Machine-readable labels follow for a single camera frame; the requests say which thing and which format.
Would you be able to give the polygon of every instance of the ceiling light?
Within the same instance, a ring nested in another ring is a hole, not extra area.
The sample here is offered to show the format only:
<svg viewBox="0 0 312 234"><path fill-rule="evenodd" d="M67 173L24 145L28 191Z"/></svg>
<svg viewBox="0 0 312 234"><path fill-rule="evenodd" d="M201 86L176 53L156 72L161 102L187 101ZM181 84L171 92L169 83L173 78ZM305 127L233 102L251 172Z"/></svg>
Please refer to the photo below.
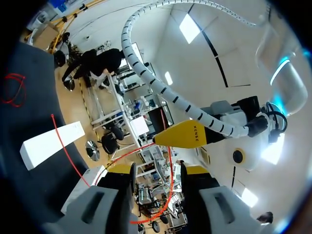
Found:
<svg viewBox="0 0 312 234"><path fill-rule="evenodd" d="M282 70L282 68L287 64L289 63L290 60L289 59L286 59L284 60L281 65L279 65L279 67L277 68L277 70L274 72L272 78L271 78L271 81L270 81L270 85L272 86L273 84L273 81L275 80L275 78L277 77L278 73Z"/></svg>
<svg viewBox="0 0 312 234"><path fill-rule="evenodd" d="M258 202L258 198L249 189L245 188L241 197L242 201L245 202L250 208L254 207Z"/></svg>
<svg viewBox="0 0 312 234"><path fill-rule="evenodd" d="M268 162L276 165L282 154L285 134L280 134L277 142L270 144L261 154L261 157Z"/></svg>
<svg viewBox="0 0 312 234"><path fill-rule="evenodd" d="M189 14L186 14L180 24L180 30L189 44L200 33L200 29Z"/></svg>
<svg viewBox="0 0 312 234"><path fill-rule="evenodd" d="M172 85L173 82L172 82L172 79L171 79L169 72L165 73L165 78L167 80L168 85Z"/></svg>

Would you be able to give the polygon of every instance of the white pipe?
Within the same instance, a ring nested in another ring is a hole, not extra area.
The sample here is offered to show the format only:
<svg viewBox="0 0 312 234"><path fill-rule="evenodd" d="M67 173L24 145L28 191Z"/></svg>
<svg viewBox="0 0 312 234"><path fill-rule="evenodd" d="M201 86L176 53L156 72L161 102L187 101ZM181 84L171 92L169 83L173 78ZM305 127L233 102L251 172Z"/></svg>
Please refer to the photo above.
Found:
<svg viewBox="0 0 312 234"><path fill-rule="evenodd" d="M234 17L238 21L244 23L247 26L255 27L261 26L264 22L257 25L255 23L248 22L241 16L237 15L230 9L216 4L211 1L204 1L204 0L169 0L169 1L162 1L162 2L154 2L147 6L142 7L138 11L136 11L130 18L127 20L125 26L123 27L121 33L121 46L122 50L126 56L127 61L133 67L135 73L142 78L142 80L150 85L150 87L160 96L162 96L166 101L170 101L175 104L175 106L185 111L187 115L189 115L192 119L196 119L198 122L206 126L207 128L221 133L225 136L231 137L243 137L248 135L249 128L243 126L233 126L231 124L222 122L211 115L207 114L206 112L202 111L200 108L196 107L194 104L190 103L189 101L185 100L182 96L177 94L176 92L172 91L171 88L164 84L162 81L157 79L144 65L140 62L138 57L136 56L130 39L130 34L132 31L133 24L145 13L151 11L154 8L162 7L164 5L171 5L176 3L197 3L202 5L207 5L218 10L221 10L228 15Z"/></svg>

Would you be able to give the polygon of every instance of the white foam block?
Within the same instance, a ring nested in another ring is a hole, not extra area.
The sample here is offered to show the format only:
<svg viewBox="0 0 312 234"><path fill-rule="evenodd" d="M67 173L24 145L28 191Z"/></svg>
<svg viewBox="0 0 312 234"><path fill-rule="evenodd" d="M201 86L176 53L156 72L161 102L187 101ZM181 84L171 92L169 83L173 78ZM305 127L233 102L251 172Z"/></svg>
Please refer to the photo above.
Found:
<svg viewBox="0 0 312 234"><path fill-rule="evenodd" d="M99 166L99 167L95 167L92 169L88 169L84 174L83 174L83 178L87 181L87 183L90 186L96 185L96 181L97 178L99 177L99 175L101 174L101 172L104 171L104 166ZM107 170L105 170L100 177L98 178L99 182L101 180L102 177L105 177L107 174ZM85 192L88 189L88 186L86 185L86 183L80 179L77 183L77 185L74 187L74 189L72 190L72 192L69 194L69 197L67 198L67 200L65 201L61 212L65 215L66 211L67 211L67 207L68 205L74 201L77 197L79 197L81 194L83 194L83 192Z"/></svg>
<svg viewBox="0 0 312 234"><path fill-rule="evenodd" d="M58 133L64 146L66 146L82 137L84 135L84 130L81 123L78 121L59 127ZM62 148L59 137L55 129L53 129L24 141L19 152L26 168L31 170Z"/></svg>

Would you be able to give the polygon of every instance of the cable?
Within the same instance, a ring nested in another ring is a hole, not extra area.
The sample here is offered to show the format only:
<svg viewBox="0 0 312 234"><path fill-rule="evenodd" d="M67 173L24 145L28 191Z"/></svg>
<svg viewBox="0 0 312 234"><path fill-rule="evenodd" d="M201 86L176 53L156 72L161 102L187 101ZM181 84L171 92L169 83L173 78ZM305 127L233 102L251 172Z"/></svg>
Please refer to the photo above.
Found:
<svg viewBox="0 0 312 234"><path fill-rule="evenodd" d="M164 124L164 128L166 129L166 124L165 124L165 118L164 118L164 115L163 115L163 110L161 110L161 117L162 117L162 121L163 121L163 124ZM171 184L170 184L169 197L167 199L167 202L166 202L165 206L161 209L161 211L159 211L157 214L155 214L151 218L148 218L146 220L141 220L141 221L130 221L131 224L141 224L141 223L150 222L150 221L160 217L164 213L164 211L167 210L169 202L170 202L171 197L172 197L173 188L174 188L174 171L173 171L173 166L172 166L170 147L168 147L168 154L169 154L169 162L170 162Z"/></svg>
<svg viewBox="0 0 312 234"><path fill-rule="evenodd" d="M63 150L65 151L66 156L68 157L68 160L70 161L70 163L72 164L73 168L75 169L75 171L77 172L77 174L80 176L80 178L85 182L85 184L86 184L88 187L90 187L90 185L88 184L88 182L84 179L84 177L83 177L83 176L81 175L81 173L78 171L78 169L77 169L76 166L74 165L72 159L70 158L70 156L69 156L69 154L68 154L68 152L67 152L67 150L66 150L66 148L65 148L65 146L64 146L64 144L63 144L63 142L62 142L62 140L61 140L61 138L60 138L60 136L59 136L59 132L58 132L58 128L57 128L57 125L56 125L56 122L55 122L55 119L54 119L54 115L52 114L51 117L52 117L52 120L53 120L53 124L54 124L55 130L56 130L56 133L57 133L58 138L59 138L59 140L60 140L60 142L61 142L61 144L62 144ZM165 124L165 120L164 120L164 116L163 116L163 111L162 111L162 110L161 110L161 117L162 117L162 120L163 120L164 128L166 129L166 124ZM138 148L138 149L135 149L135 150L132 150L131 152L128 152L128 153L122 155L121 157L119 157L119 158L117 158L117 159L115 159L115 160L109 162L109 163L107 164L107 168L105 168L105 169L98 175L98 177L97 177L97 179L96 179L96 181L95 181L95 185L98 184L98 180L99 180L99 178L101 177L101 175L102 175L102 174L105 172L105 170L107 170L111 165L115 164L118 160L121 160L122 158L124 158L124 157L126 157L126 156L128 156L128 155L131 155L131 154L133 154L133 153L135 153L135 152L137 152L137 151L139 151L139 150L141 150L141 149L147 148L147 147L149 147L149 146L151 146L151 145L155 145L155 143L152 142L152 143L150 143L150 144L143 145L142 147L140 147L140 148ZM160 216L164 213L164 211L168 208L169 202L170 202L171 197L172 197L173 186L174 186L174 180L173 180L173 178L174 178L174 176L173 176L174 173L173 173L173 166L172 166L172 159L171 159L171 150L170 150L170 147L168 147L168 153L169 153L169 162L170 162L170 169L171 169L171 184L170 184L169 198L167 199L167 202L166 202L165 206L161 209L161 211L159 211L157 214L155 214L155 215L152 216L151 218L148 218L148 219L146 219L146 220L141 220L141 221L130 221L131 224L141 224L141 223L150 222L150 221L152 221L152 220L154 220L154 219L160 217Z"/></svg>
<svg viewBox="0 0 312 234"><path fill-rule="evenodd" d="M65 146L64 146L64 144L63 144L62 139L61 139L60 136L59 136L59 131L58 131L57 124L55 123L54 114L51 114L51 117L52 117L52 120L53 120L53 124L54 124L54 127L55 127L55 131L56 131L56 133L57 133L57 135L58 135L58 139L59 139L60 143L62 144L63 150L65 151L66 156L67 156L69 162L71 163L71 165L73 166L73 168L75 169L75 171L77 172L77 174L80 176L80 178L85 182L85 184L86 184L88 187L90 187L90 185L88 184L88 182L83 178L83 176L81 175L81 173L78 171L77 167L74 165L72 159L70 158L70 156L69 156L69 154L68 154L68 152L67 152L67 150L66 150L66 148L65 148Z"/></svg>
<svg viewBox="0 0 312 234"><path fill-rule="evenodd" d="M126 157L126 156L128 156L128 155L131 155L131 154L133 154L133 153L135 153L135 152L137 152L137 151L139 151L139 150L141 150L141 149L147 148L147 147L149 147L149 146L151 146L151 145L155 145L155 143L152 142L152 143L150 143L150 144L143 145L142 147L137 148L137 149L135 149L135 150L132 150L132 151L130 151L130 152L128 152L128 153L122 155L121 157L116 158L115 160L109 162L109 163L107 164L107 168L105 168L105 169L98 175L98 177L97 177L97 179L96 179L96 182L95 182L95 185L98 184L98 179L101 177L101 175L103 174L103 172L105 172L105 170L107 170L107 169L108 169L111 165L113 165L115 162L117 162L118 160L120 160L120 159L122 159L122 158L124 158L124 157Z"/></svg>
<svg viewBox="0 0 312 234"><path fill-rule="evenodd" d="M8 80L8 79L16 80L19 83L19 89L17 90L17 92L13 96L13 98L11 98L9 100L5 100L5 99L2 98L1 100L2 100L2 102L4 104L11 104L14 107L21 107L24 104L25 100L26 100L26 88L25 88L25 84L24 84L24 80L26 79L26 77L22 76L20 74L17 74L17 73L10 73L10 74L8 74L8 75L6 75L4 77L4 80ZM22 88L24 90L24 98L23 98L23 100L19 104L15 104L14 100L17 98L17 96L19 95L19 93L20 93Z"/></svg>
<svg viewBox="0 0 312 234"><path fill-rule="evenodd" d="M118 143L119 145L126 145L126 146L133 145L133 143L132 143L132 144L122 144L122 143L120 143L119 141L117 141L117 143Z"/></svg>
<svg viewBox="0 0 312 234"><path fill-rule="evenodd" d="M288 121L287 121L286 117L282 113L280 113L278 111L269 111L266 114L268 116L272 116L272 115L275 116L276 115L276 116L282 117L283 120L285 121L285 127L282 130L280 130L280 133L284 133L286 131L286 129L288 127Z"/></svg>
<svg viewBox="0 0 312 234"><path fill-rule="evenodd" d="M133 70L135 73L142 78L142 80L150 85L153 91L155 91L158 95L166 99L167 101L171 101L174 103L174 105L180 109L181 111L184 111L189 115L192 119L197 120L201 124L203 124L205 127L220 133L224 136L228 137L244 137L247 136L249 133L249 128L246 126L234 126L229 123L225 123L223 121L220 121L219 119L209 115L208 113L204 112L200 108L196 107L189 101L185 100L182 96L180 96L178 93L174 92L170 86L167 84L164 84L162 81L157 79L153 73L151 73L142 62L138 59L136 56L133 48L132 48L132 42L131 42L131 31L133 29L133 26L135 22L143 16L143 14L146 14L150 12L151 10L163 7L165 5L171 5L171 4L178 4L178 3L188 3L189 0L169 0L169 1L162 1L162 2L153 2L149 5L146 5L142 8L140 8L138 11L134 12L129 19L126 21L125 26L123 27L122 33L121 33L121 46L122 50L126 56L126 59L128 63L133 67ZM205 0L193 0L193 3L201 4L201 5L207 5L210 7L213 7L215 9L221 10L225 12L226 14L230 15L231 17L234 17L241 23L244 23L245 25L256 27L256 26L262 26L265 21L262 21L260 24L255 24L247 21L246 19L242 18L241 16L237 15L235 12L231 11L230 9L216 4L211 1L205 1Z"/></svg>

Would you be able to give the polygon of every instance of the person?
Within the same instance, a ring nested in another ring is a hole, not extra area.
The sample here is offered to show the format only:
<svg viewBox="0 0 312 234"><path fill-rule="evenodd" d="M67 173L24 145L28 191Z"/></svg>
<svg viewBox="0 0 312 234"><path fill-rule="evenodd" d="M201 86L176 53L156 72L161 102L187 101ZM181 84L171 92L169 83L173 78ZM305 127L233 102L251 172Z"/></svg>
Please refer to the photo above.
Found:
<svg viewBox="0 0 312 234"><path fill-rule="evenodd" d="M273 213L272 212L266 212L262 215L260 215L257 220L260 223L273 223Z"/></svg>
<svg viewBox="0 0 312 234"><path fill-rule="evenodd" d="M124 58L125 55L123 51L119 51L118 49L110 49L99 55L97 55L97 51L95 49L86 51L83 53L80 59L77 59L71 65L69 65L62 77L62 81L65 82L65 79L77 67L79 68L73 77L74 79L78 79L80 77L85 78L86 76L90 75L90 72L92 72L97 77L101 76L102 73L106 75L113 75L120 66L121 60Z"/></svg>

